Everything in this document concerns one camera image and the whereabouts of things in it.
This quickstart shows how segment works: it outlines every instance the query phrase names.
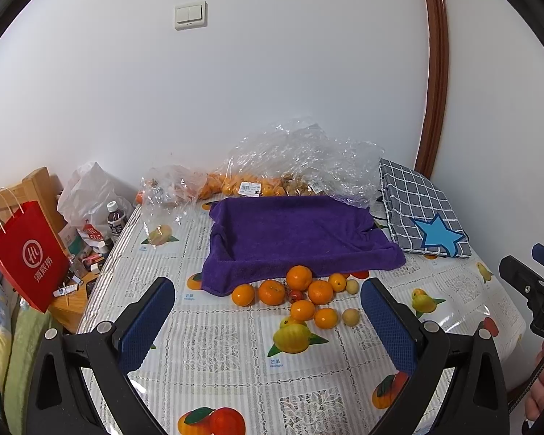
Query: fruit print tablecloth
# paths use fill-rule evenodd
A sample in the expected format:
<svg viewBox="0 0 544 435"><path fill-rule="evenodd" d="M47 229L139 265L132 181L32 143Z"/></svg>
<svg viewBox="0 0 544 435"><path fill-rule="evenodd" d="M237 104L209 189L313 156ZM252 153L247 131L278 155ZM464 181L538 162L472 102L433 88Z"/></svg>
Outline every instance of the fruit print tablecloth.
<svg viewBox="0 0 544 435"><path fill-rule="evenodd" d="M218 298L186 286L209 253L210 221L198 205L197 214L178 232L178 241L154 249L143 244L146 236L137 209L99 277L79 331L116 319L155 277L168 277L175 284L176 304L155 348L139 370L129 373L168 433L179 434L181 417L205 407L208 415L197 433L209 435L211 410L229 407L241 414L247 434L367 434L403 383L367 317L361 312L356 327L339 323L331 330L309 321L312 333L328 342L300 354L268 357L272 337L289 315L287 302L241 308L230 296ZM422 321L435 320L446 332L471 335L484 321L502 359L526 328L508 294L475 253L468 259L407 254L401 268L371 276L379 277L399 302L421 313ZM359 296L338 293L329 306L339 313L360 310ZM85 379L106 429L120 433L90 370L85 370ZM421 430L433 422L450 379L451 370L445 370ZM213 414L220 423L237 417L231 411Z"/></svg>

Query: red shopping bag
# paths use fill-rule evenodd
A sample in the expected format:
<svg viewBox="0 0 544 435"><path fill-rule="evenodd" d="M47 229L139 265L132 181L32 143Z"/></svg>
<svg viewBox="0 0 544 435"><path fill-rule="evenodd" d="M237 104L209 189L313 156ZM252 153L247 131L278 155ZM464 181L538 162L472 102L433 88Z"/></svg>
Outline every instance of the red shopping bag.
<svg viewBox="0 0 544 435"><path fill-rule="evenodd" d="M46 312L69 263L40 205L22 203L0 226L0 271L32 307Z"/></svg>

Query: plastic bag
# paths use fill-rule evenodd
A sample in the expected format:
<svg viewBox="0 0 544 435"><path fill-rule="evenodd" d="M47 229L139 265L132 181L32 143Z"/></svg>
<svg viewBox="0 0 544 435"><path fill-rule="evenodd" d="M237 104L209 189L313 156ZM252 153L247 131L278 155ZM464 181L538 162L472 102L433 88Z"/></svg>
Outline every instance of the plastic bag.
<svg viewBox="0 0 544 435"><path fill-rule="evenodd" d="M190 171L180 165L152 168L141 179L141 216L148 242L157 247L179 239L191 207L207 175Z"/></svg>
<svg viewBox="0 0 544 435"><path fill-rule="evenodd" d="M371 142L330 139L309 119L293 120L245 137L210 175L218 176L226 195L242 194L242 182L248 182L260 184L262 196L326 194L369 207L379 196L383 153Z"/></svg>
<svg viewBox="0 0 544 435"><path fill-rule="evenodd" d="M115 193L111 177L97 162L89 162L73 171L57 210L88 245L98 247L99 242L111 238L107 224L107 203L111 201L117 201L127 217L133 212L131 203Z"/></svg>

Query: light switch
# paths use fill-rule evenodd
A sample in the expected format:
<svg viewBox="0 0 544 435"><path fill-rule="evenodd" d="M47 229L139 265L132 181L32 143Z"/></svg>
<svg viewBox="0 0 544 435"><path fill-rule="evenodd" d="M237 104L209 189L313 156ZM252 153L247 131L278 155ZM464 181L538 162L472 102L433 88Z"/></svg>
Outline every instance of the light switch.
<svg viewBox="0 0 544 435"><path fill-rule="evenodd" d="M178 8L175 12L175 22L176 23L184 23L190 20L190 9L189 7L186 8Z"/></svg>
<svg viewBox="0 0 544 435"><path fill-rule="evenodd" d="M192 1L190 3L176 5L174 18L175 29L181 30L205 26L207 23L205 10L205 1Z"/></svg>
<svg viewBox="0 0 544 435"><path fill-rule="evenodd" d="M189 21L197 21L201 19L201 5L190 6Z"/></svg>

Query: wooden nightstand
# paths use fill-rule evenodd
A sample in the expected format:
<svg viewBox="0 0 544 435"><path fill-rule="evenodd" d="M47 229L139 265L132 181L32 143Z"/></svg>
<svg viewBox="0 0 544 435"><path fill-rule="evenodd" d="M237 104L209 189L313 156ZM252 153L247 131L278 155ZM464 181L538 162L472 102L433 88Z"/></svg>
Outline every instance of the wooden nightstand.
<svg viewBox="0 0 544 435"><path fill-rule="evenodd" d="M79 328L79 322L87 307L86 284L93 281L99 275L88 273L83 278L83 283L74 293L54 298L49 306L52 316L60 322L69 332L75 334Z"/></svg>

